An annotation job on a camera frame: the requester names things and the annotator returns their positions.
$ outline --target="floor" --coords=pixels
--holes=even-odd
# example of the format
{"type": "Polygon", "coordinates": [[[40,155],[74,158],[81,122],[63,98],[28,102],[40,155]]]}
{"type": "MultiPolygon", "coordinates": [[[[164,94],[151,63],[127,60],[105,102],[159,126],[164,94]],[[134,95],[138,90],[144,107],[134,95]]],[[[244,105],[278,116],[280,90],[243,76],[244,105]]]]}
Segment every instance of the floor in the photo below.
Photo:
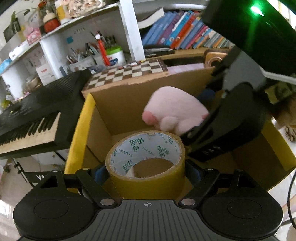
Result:
{"type": "MultiPolygon", "coordinates": [[[[25,171],[50,171],[51,165],[40,165],[32,157],[19,158],[25,171]]],[[[17,170],[11,166],[10,173],[3,173],[0,182],[0,241],[16,241],[20,235],[14,225],[12,212],[16,204],[31,190],[17,170]]]]}

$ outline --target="roll of tape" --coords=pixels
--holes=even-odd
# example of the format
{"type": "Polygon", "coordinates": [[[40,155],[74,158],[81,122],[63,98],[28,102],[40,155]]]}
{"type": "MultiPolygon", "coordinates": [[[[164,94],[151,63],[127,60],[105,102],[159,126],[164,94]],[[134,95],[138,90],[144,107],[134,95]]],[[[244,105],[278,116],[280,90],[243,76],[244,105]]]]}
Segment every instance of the roll of tape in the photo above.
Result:
{"type": "Polygon", "coordinates": [[[106,168],[121,198],[175,199],[184,187],[185,149],[178,136],[143,131],[115,144],[107,154],[106,168]],[[173,166],[152,177],[126,176],[137,163],[150,158],[166,159],[173,166]]]}

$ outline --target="green led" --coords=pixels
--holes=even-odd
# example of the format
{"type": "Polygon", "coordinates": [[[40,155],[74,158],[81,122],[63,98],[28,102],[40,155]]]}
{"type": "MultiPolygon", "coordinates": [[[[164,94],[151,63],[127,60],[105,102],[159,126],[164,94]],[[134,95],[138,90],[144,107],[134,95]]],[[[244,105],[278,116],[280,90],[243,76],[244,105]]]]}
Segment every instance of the green led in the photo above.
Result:
{"type": "Polygon", "coordinates": [[[261,15],[261,16],[264,17],[264,14],[261,12],[260,8],[256,7],[255,5],[253,5],[253,6],[251,7],[251,10],[252,10],[253,13],[255,13],[255,14],[259,14],[259,15],[261,15]]]}

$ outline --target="pink plush toy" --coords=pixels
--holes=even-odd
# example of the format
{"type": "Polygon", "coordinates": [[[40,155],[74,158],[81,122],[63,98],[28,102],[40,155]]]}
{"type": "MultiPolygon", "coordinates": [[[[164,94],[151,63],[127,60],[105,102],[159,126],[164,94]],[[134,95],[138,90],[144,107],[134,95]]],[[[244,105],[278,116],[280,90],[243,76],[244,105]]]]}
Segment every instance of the pink plush toy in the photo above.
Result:
{"type": "Polygon", "coordinates": [[[156,129],[178,136],[190,130],[209,114],[195,97],[171,86],[159,88],[144,108],[142,120],[156,129]]]}

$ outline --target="gray ribbed surface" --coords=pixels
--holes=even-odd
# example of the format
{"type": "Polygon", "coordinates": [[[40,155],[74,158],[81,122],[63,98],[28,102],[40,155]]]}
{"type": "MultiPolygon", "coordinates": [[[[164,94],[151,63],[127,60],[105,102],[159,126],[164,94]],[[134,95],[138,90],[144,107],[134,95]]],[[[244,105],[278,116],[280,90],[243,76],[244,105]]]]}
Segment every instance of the gray ribbed surface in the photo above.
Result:
{"type": "MultiPolygon", "coordinates": [[[[75,237],[63,241],[229,241],[211,231],[194,210],[178,208],[172,200],[123,200],[102,210],[75,237]]],[[[264,241],[276,241],[275,237],[264,241]]]]}

